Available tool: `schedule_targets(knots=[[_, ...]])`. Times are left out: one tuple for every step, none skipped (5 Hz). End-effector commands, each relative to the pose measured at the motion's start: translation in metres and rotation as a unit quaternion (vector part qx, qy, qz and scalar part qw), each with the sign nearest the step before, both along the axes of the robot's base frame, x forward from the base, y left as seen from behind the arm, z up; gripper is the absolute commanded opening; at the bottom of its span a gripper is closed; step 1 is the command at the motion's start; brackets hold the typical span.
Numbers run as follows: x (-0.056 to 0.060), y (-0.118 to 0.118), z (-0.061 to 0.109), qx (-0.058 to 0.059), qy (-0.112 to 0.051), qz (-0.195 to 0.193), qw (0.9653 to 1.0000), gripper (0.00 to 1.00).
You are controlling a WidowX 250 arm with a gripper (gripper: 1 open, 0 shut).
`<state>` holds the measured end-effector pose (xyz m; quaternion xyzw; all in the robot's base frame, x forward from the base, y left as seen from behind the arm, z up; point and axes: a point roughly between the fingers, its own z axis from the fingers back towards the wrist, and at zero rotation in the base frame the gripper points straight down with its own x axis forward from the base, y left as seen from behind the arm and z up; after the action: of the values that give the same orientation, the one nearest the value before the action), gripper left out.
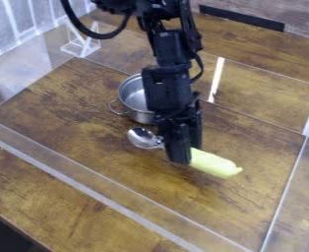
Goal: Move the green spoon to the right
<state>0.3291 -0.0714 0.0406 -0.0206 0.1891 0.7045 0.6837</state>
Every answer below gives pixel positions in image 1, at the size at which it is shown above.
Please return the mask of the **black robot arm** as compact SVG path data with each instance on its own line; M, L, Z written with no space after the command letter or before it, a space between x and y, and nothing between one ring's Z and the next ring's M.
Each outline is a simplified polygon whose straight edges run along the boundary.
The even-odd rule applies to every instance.
M97 8L134 18L145 32L156 63L141 70L148 110L162 138L169 161L192 161L192 149L201 144L201 118L190 74L200 64L201 35L189 0L91 0Z

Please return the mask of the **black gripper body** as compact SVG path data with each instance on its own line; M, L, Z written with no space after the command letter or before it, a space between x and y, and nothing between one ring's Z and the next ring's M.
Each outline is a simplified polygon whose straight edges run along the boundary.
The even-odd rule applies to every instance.
M154 126L166 120L189 120L196 115L189 67L152 66L141 70L145 103L148 110L153 112Z

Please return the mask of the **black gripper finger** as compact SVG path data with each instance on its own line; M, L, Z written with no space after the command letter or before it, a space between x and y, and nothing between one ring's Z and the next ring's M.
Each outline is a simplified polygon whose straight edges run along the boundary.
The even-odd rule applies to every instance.
M162 137L165 154L170 162L190 163L190 139L189 126L173 120L165 120L158 124L158 135Z
M189 136L190 146L193 148L201 148L201 111L194 109L189 119Z

